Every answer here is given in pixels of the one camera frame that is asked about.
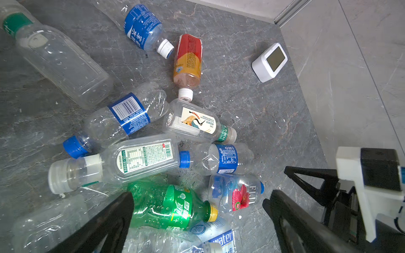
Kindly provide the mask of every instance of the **empty plastic bottle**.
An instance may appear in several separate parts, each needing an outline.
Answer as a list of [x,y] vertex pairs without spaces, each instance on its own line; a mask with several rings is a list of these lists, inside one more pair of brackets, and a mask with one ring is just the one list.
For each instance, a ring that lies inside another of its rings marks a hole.
[[200,221],[189,231],[203,242],[217,242],[222,246],[223,253],[242,252],[242,238],[238,225],[233,218],[224,219],[218,216],[214,222]]
[[222,144],[235,143],[237,136],[236,130],[222,125],[214,113],[178,98],[169,104],[163,131],[196,142],[218,141]]
[[65,151],[79,158],[125,139],[167,113],[166,93],[148,83],[117,102],[98,109],[84,121],[81,131],[63,142]]
[[156,50],[165,59],[172,53],[174,46],[167,40],[162,23],[139,0],[90,1],[139,48]]
[[215,173],[245,174],[254,159],[253,152],[245,143],[228,145],[201,143],[189,151],[180,152],[180,168],[193,168],[204,176]]
[[63,242],[89,221],[82,195],[42,207],[18,219],[12,228],[18,253],[43,253]]
[[164,230],[153,227],[130,228],[123,253],[222,253],[217,242],[203,244],[187,231]]
[[184,186],[139,180],[128,185],[134,198],[131,227],[184,230],[200,221],[213,222],[218,210]]
[[229,213],[261,204],[264,184],[254,176],[215,174],[209,180],[208,200],[219,211]]
[[0,2],[0,24],[21,55],[82,108],[93,108],[111,92],[112,78],[89,55],[17,1]]
[[179,166],[176,137],[158,134],[111,145],[104,152],[51,164],[49,188],[54,194],[98,182],[123,184]]

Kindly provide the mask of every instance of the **green sprite bottle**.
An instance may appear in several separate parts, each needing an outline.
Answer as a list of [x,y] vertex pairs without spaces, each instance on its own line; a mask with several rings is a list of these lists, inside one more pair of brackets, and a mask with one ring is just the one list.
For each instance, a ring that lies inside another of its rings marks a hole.
[[187,187],[141,180],[130,183],[128,191],[135,205],[131,227],[185,230],[200,221],[214,222],[218,216],[215,207]]

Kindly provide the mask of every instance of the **white bottle cap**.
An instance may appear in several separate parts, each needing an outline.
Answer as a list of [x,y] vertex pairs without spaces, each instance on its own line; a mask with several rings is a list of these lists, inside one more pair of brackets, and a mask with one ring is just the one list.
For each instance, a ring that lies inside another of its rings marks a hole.
[[68,161],[73,158],[54,162],[49,168],[48,184],[53,194],[61,194],[73,191],[68,184],[67,169]]
[[174,48],[175,47],[167,39],[164,39],[164,41],[160,44],[156,52],[158,52],[161,56],[167,59],[169,55],[172,53]]
[[209,242],[211,253],[222,253],[222,246],[217,242]]
[[179,99],[191,102],[193,100],[193,90],[188,88],[179,89]]
[[235,143],[236,136],[237,136],[236,130],[234,128],[232,128],[230,126],[227,126],[227,128],[230,131],[228,131],[228,135],[227,135],[226,139],[221,143],[221,144],[225,144],[225,145]]

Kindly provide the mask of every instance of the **white electronic device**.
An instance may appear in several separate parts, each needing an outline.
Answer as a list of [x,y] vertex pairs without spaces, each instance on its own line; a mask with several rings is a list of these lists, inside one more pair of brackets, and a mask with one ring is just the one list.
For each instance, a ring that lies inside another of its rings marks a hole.
[[280,43],[274,43],[252,62],[253,71],[260,82],[264,83],[275,78],[287,62],[287,55]]

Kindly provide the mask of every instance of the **blue and white water label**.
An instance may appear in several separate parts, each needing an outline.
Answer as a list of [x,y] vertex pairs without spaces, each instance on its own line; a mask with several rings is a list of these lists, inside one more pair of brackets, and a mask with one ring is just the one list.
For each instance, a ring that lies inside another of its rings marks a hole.
[[238,152],[234,145],[217,145],[219,157],[218,173],[234,173],[238,167]]
[[226,231],[223,234],[218,235],[217,237],[208,240],[208,242],[217,242],[222,246],[222,253],[234,253],[235,244],[232,230]]
[[129,93],[114,104],[109,105],[108,108],[127,135],[138,131],[151,122],[145,108],[133,93]]
[[124,31],[141,49],[150,32],[161,22],[143,4],[137,4],[126,16]]

